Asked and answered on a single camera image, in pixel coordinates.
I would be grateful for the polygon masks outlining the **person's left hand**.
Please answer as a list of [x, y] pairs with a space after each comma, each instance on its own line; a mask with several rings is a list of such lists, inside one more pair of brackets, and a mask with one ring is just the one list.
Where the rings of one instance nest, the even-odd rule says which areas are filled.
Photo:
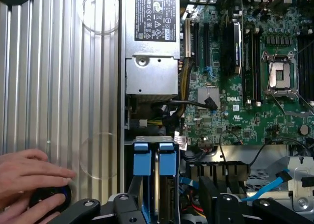
[[65, 186], [75, 175], [70, 169], [50, 163], [47, 154], [38, 149], [4, 154], [0, 157], [0, 197]]

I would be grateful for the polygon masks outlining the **person's right hand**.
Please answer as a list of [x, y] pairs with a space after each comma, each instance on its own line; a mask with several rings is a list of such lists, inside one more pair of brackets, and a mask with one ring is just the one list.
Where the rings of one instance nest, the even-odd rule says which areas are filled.
[[52, 214], [51, 211], [62, 205], [65, 201], [64, 194], [55, 194], [29, 208], [28, 205], [31, 197], [32, 192], [26, 192], [16, 202], [8, 205], [8, 208], [0, 214], [0, 223], [35, 224], [41, 220], [40, 224], [46, 224], [60, 214], [59, 212]]

